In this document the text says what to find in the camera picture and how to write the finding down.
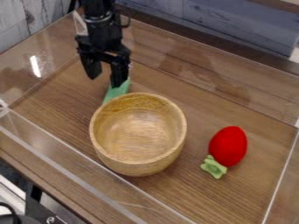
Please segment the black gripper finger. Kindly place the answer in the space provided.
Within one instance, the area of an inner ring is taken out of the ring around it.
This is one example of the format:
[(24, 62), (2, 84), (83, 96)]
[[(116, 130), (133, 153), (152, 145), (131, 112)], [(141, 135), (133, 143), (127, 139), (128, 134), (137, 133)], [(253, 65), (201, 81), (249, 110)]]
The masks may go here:
[(80, 55), (80, 62), (87, 76), (95, 80), (101, 74), (100, 56), (97, 54), (83, 53)]
[(129, 71), (129, 63), (125, 61), (113, 61), (111, 64), (111, 85), (119, 88), (127, 81)]

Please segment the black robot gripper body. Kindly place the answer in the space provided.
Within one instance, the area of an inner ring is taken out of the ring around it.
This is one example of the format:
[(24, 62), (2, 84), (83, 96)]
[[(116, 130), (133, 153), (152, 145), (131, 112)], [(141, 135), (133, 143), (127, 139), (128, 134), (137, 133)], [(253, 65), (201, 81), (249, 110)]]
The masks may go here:
[(121, 24), (120, 16), (88, 17), (83, 18), (88, 36), (76, 35), (77, 52), (97, 54), (100, 62), (109, 65), (113, 61), (129, 63), (131, 50), (123, 44), (123, 29), (129, 24)]

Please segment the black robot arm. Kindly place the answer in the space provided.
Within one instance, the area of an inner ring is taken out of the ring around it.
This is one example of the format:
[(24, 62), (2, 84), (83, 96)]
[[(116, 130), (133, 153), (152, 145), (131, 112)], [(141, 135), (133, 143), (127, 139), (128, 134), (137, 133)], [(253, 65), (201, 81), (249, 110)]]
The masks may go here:
[(111, 86), (119, 88), (128, 78), (131, 50), (123, 44), (123, 29), (116, 0), (81, 0), (88, 34), (76, 35), (77, 53), (87, 76), (101, 74), (101, 62), (111, 65)]

